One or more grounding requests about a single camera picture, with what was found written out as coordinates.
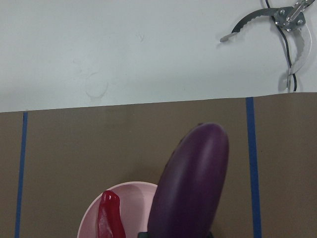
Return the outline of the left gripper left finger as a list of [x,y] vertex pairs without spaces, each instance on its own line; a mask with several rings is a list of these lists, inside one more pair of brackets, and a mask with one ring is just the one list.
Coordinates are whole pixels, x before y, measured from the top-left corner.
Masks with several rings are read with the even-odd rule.
[[139,232],[138,233],[138,238],[148,238],[149,235],[147,232]]

